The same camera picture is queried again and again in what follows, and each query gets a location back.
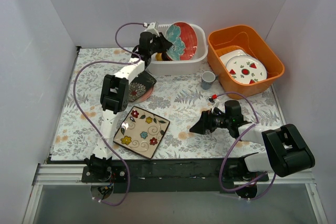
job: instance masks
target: red flower pattern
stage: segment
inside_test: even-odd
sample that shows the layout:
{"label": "red flower pattern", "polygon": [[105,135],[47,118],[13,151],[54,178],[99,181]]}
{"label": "red flower pattern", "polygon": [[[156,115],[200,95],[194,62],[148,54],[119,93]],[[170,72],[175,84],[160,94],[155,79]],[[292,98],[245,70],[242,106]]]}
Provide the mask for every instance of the red flower pattern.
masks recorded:
{"label": "red flower pattern", "polygon": [[157,139],[153,137],[152,139],[149,140],[149,143],[151,145],[155,145],[155,144],[157,144]]}
{"label": "red flower pattern", "polygon": [[134,118],[138,118],[139,113],[136,110],[133,110],[131,114]]}

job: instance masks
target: red bowl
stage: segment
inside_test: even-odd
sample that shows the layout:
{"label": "red bowl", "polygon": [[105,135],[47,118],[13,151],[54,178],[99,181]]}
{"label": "red bowl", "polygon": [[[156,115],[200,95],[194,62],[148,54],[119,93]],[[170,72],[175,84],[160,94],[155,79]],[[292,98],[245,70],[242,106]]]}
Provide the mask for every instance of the red bowl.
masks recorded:
{"label": "red bowl", "polygon": [[196,53],[196,33],[185,22],[177,22],[171,25],[165,33],[165,38],[173,44],[167,51],[171,60],[190,60]]}

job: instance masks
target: black metal frame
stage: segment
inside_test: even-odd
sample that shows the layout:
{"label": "black metal frame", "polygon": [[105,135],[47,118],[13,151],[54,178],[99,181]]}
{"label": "black metal frame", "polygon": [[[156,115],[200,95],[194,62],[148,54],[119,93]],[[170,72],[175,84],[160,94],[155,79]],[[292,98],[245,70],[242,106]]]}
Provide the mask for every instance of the black metal frame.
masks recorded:
{"label": "black metal frame", "polygon": [[[198,159],[151,159],[126,161],[131,174],[130,192],[158,191],[220,191],[219,169],[222,158]],[[223,185],[234,188],[234,182],[246,182],[261,173],[242,172],[242,158],[229,158],[224,167]],[[111,170],[114,179],[114,193],[125,193],[127,187],[127,172],[119,160],[112,161]],[[83,183],[99,183],[95,174],[86,166],[83,168]],[[260,181],[268,181],[264,176]]]}

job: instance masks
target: glass panel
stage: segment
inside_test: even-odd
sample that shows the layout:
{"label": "glass panel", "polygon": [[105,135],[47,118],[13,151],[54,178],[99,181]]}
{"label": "glass panel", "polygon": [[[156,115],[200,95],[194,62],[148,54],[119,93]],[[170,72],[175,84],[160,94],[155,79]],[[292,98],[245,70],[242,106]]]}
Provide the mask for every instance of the glass panel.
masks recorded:
{"label": "glass panel", "polygon": [[[122,195],[111,195],[116,202]],[[256,201],[218,192],[130,193],[119,207],[92,200],[90,186],[44,186],[39,223],[317,223],[304,184],[273,185]]]}

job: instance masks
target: watermelon pattern plate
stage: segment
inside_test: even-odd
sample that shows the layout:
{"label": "watermelon pattern plate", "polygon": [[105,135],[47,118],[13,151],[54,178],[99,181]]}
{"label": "watermelon pattern plate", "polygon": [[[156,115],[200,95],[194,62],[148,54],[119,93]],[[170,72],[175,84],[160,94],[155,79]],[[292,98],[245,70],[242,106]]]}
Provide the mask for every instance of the watermelon pattern plate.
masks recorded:
{"label": "watermelon pattern plate", "polygon": [[242,84],[253,84],[267,79],[265,66],[250,55],[233,57],[227,62],[226,69],[233,79]]}
{"label": "watermelon pattern plate", "polygon": [[196,33],[185,22],[177,22],[171,25],[166,31],[165,38],[173,44],[167,51],[171,60],[190,60],[196,53]]}

